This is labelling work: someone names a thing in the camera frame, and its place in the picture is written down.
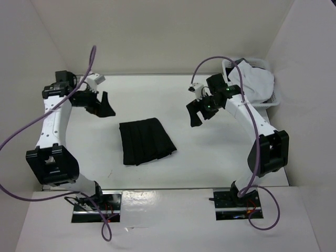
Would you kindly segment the black skirt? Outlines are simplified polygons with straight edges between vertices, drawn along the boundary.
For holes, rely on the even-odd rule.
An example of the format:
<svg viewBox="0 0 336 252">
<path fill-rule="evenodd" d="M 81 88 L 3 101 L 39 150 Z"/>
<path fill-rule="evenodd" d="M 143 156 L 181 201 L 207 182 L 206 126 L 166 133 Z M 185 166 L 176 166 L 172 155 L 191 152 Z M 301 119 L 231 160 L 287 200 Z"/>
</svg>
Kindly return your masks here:
<svg viewBox="0 0 336 252">
<path fill-rule="evenodd" d="M 157 118 L 119 124 L 123 164 L 140 165 L 162 159 L 177 150 Z"/>
</svg>

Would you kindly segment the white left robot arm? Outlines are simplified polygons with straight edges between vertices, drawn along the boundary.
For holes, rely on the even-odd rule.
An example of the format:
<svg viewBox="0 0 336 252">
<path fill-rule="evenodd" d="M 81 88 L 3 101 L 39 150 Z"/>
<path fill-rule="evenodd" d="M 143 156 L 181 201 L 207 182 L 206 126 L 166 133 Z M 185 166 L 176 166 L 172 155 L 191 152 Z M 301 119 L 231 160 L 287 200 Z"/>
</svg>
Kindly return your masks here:
<svg viewBox="0 0 336 252">
<path fill-rule="evenodd" d="M 42 91 L 46 117 L 34 149 L 26 152 L 26 161 L 42 185 L 61 187 L 77 192 L 76 201 L 97 210 L 104 205 L 100 185 L 80 173 L 79 163 L 66 148 L 66 131 L 74 107 L 85 108 L 99 118 L 115 115 L 107 92 L 98 100 L 97 87 L 105 81 L 104 75 L 90 72 L 80 80 L 86 85 L 77 90 L 77 78 L 70 71 L 57 71 L 56 81 Z"/>
</svg>

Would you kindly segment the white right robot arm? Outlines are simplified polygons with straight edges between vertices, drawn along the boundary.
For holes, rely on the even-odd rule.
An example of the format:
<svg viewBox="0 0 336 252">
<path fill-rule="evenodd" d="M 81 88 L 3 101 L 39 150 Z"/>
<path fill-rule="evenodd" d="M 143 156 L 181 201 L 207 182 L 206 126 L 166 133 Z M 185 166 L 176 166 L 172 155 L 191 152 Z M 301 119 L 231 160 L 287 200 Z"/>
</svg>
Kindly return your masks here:
<svg viewBox="0 0 336 252">
<path fill-rule="evenodd" d="M 243 127 L 253 144 L 247 157 L 247 172 L 233 181 L 229 190 L 229 201 L 242 206 L 267 174 L 287 165 L 289 135 L 270 125 L 248 103 L 240 86 L 229 86 L 221 74 L 208 77 L 206 82 L 206 86 L 201 83 L 189 86 L 189 91 L 195 94 L 195 99 L 186 106 L 191 127 L 201 126 L 223 108 Z"/>
</svg>

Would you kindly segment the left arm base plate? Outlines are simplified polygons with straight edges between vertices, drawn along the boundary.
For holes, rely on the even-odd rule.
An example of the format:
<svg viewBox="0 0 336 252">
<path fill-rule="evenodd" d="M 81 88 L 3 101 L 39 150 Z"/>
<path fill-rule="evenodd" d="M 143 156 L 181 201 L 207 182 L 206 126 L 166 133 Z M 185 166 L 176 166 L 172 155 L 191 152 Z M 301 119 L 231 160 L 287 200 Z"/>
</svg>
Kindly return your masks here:
<svg viewBox="0 0 336 252">
<path fill-rule="evenodd" d="M 94 199 L 108 223 L 119 223 L 121 217 L 121 192 L 103 194 L 101 199 Z M 102 223 L 97 208 L 86 198 L 68 200 L 73 205 L 72 223 Z"/>
</svg>

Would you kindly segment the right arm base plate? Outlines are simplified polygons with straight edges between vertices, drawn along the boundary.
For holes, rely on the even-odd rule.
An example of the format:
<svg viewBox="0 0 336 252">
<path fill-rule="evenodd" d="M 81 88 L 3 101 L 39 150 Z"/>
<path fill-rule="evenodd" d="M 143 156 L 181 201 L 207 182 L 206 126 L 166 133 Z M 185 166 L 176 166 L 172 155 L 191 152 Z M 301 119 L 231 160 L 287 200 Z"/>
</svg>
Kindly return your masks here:
<svg viewBox="0 0 336 252">
<path fill-rule="evenodd" d="M 263 218 L 257 191 L 253 191 L 243 198 L 238 198 L 228 188 L 216 188 L 213 189 L 213 196 L 209 198 L 209 201 L 214 203 L 217 221 L 248 219 L 250 214 L 252 214 L 251 219 Z"/>
</svg>

